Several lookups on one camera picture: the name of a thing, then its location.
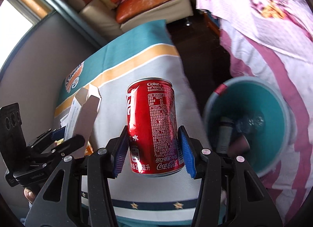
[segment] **paper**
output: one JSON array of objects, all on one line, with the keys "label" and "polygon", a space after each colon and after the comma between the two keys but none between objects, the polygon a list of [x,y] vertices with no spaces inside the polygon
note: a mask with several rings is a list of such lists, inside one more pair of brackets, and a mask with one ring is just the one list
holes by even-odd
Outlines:
[{"label": "paper", "polygon": [[66,125],[64,141],[75,135],[82,135],[85,139],[84,147],[79,148],[71,155],[74,158],[82,158],[97,117],[101,96],[99,89],[89,84],[89,89],[81,88],[74,96],[70,111],[61,120],[61,126]]}]

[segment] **wooden floor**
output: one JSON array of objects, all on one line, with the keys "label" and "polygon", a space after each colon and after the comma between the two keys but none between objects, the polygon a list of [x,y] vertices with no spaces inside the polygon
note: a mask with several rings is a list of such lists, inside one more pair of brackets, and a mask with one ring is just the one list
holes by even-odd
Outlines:
[{"label": "wooden floor", "polygon": [[190,17],[191,26],[186,26],[185,20],[179,20],[168,24],[167,28],[202,114],[211,93],[231,75],[228,52],[220,46],[219,37],[206,27],[203,15],[194,13]]}]

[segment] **star pattern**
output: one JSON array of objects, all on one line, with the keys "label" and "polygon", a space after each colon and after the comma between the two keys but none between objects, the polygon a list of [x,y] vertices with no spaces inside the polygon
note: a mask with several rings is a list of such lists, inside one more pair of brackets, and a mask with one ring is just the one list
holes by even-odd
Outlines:
[{"label": "star pattern", "polygon": [[138,205],[135,202],[131,203],[130,205],[133,209],[138,209]]},{"label": "star pattern", "polygon": [[133,141],[138,141],[139,139],[138,139],[138,136],[135,134],[134,136],[133,136]]},{"label": "star pattern", "polygon": [[175,204],[173,204],[175,206],[175,209],[183,209],[183,205],[182,203],[176,202]]}]

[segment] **wall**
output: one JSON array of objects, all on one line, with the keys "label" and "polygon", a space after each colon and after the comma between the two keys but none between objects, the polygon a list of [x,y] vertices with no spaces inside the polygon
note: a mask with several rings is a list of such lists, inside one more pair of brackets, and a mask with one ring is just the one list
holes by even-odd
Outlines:
[{"label": "wall", "polygon": [[[52,127],[54,109],[63,79],[96,50],[58,13],[29,31],[22,46],[10,56],[0,82],[0,106],[18,102],[26,142]],[[23,188],[11,188],[4,179],[0,156],[0,192],[14,207],[28,207]]]}]

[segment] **floral bedsheet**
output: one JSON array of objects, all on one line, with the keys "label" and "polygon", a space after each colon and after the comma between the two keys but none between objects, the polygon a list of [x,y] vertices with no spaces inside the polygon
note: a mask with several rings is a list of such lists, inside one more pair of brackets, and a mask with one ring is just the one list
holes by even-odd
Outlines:
[{"label": "floral bedsheet", "polygon": [[220,18],[233,77],[255,76],[283,95],[293,141],[262,182],[287,223],[313,186],[313,15],[305,0],[197,0]]}]

